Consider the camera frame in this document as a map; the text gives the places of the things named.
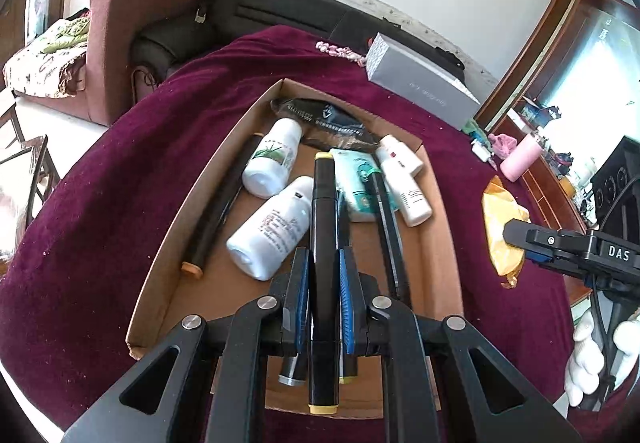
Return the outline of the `white gloved right hand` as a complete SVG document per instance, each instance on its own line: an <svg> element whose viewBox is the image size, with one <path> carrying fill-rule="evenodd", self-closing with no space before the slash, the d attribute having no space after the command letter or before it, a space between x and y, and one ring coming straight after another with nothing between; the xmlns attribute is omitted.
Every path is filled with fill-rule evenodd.
<svg viewBox="0 0 640 443"><path fill-rule="evenodd" d="M599 374L605 367L604 355L593 339L594 321L587 310L574 329L574 349L565 366L564 391L570 407L577 407L586 395L595 393L600 385ZM631 317L617 326L613 342L622 353L620 364L613 366L617 390L631 375L639 359L639 318Z"/></svg>

